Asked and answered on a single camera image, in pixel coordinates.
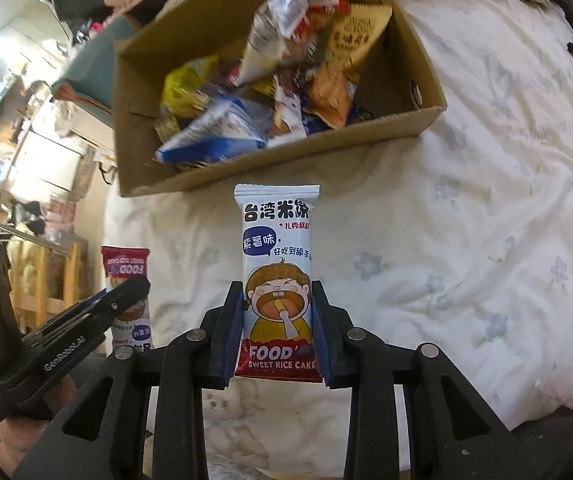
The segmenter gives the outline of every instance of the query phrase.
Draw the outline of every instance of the cardboard box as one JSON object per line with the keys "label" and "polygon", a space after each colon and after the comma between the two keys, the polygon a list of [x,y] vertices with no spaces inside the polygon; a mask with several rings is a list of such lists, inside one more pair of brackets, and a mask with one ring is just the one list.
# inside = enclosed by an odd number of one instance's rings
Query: cardboard box
{"label": "cardboard box", "polygon": [[123,196],[188,190],[314,153],[416,136],[445,110],[435,70],[397,1],[348,0],[393,7],[389,27],[369,54],[355,96],[355,102],[372,111],[376,120],[182,173],[151,160],[160,146],[153,126],[164,76],[190,59],[245,39],[253,14],[264,1],[187,0],[142,29],[119,52],[113,103]]}

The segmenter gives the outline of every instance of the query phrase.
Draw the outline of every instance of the white bedsheet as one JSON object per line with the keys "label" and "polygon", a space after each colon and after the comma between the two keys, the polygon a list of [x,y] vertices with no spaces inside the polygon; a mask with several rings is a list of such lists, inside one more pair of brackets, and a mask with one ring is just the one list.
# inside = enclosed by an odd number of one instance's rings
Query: white bedsheet
{"label": "white bedsheet", "polygon": [[[320,184],[313,274],[331,303],[388,343],[441,346],[514,428],[555,408],[535,382],[573,358],[573,34],[557,7],[519,0],[403,4],[449,104],[418,139],[193,192],[126,200],[114,188],[105,242],[151,249],[161,346],[240,279],[234,184]],[[348,391],[233,380],[205,394],[207,446],[274,471],[341,476],[348,409]]]}

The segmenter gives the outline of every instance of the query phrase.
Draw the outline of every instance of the cartoon boy illustration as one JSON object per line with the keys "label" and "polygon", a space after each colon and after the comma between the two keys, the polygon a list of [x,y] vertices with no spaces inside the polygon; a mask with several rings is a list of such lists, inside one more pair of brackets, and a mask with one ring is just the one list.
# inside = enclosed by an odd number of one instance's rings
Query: cartoon boy illustration
{"label": "cartoon boy illustration", "polygon": [[305,339],[311,328],[303,318],[310,304],[311,279],[300,267],[284,263],[258,267],[250,273],[246,295],[259,319],[250,339],[267,343],[274,339]]}

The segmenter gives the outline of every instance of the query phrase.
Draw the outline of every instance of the rice cake package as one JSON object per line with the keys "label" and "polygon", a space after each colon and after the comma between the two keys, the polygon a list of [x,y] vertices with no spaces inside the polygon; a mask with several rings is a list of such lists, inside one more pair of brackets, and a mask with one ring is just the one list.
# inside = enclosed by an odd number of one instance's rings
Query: rice cake package
{"label": "rice cake package", "polygon": [[311,330],[310,212],[319,186],[235,186],[244,333],[236,375],[319,383]]}
{"label": "rice cake package", "polygon": [[[106,290],[113,290],[132,276],[146,276],[149,253],[148,249],[102,247]],[[148,298],[138,301],[119,314],[111,325],[111,335],[114,351],[123,345],[132,346],[136,352],[152,349]]]}

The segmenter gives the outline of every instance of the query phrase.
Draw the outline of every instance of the snack package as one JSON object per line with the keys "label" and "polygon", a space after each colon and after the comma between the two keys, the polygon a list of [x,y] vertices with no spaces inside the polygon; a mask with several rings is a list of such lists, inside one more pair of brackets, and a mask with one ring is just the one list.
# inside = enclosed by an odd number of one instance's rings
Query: snack package
{"label": "snack package", "polygon": [[[375,119],[375,116],[370,111],[362,108],[360,105],[353,104],[346,119],[346,126],[371,121],[373,119]],[[304,125],[307,136],[330,130],[329,125],[314,114],[303,113],[302,124]]]}
{"label": "snack package", "polygon": [[359,83],[359,70],[392,13],[390,6],[351,5],[350,12],[333,23],[324,62],[307,73],[310,81],[307,111],[331,128],[346,124]]}
{"label": "snack package", "polygon": [[160,162],[211,163],[266,146],[271,110],[247,99],[227,97],[211,104],[155,153]]}
{"label": "snack package", "polygon": [[311,330],[310,213],[319,186],[235,186],[244,333],[236,374],[321,382]]}
{"label": "snack package", "polygon": [[[148,249],[102,247],[102,261],[106,276],[106,290],[112,290],[135,274],[146,276]],[[148,298],[138,301],[116,317],[111,326],[113,350],[122,345],[132,346],[136,352],[153,348]]]}
{"label": "snack package", "polygon": [[190,119],[175,117],[166,107],[160,109],[160,120],[155,126],[160,142],[164,143],[190,124]]}
{"label": "snack package", "polygon": [[306,138],[301,117],[301,89],[298,85],[301,70],[286,67],[274,75],[275,112],[268,133],[268,145],[277,146]]}
{"label": "snack package", "polygon": [[169,72],[164,79],[160,107],[175,117],[198,117],[211,100],[210,92],[203,87],[217,62],[217,56],[198,57]]}
{"label": "snack package", "polygon": [[235,86],[270,76],[279,66],[311,59],[319,32],[346,0],[267,0],[256,11]]}

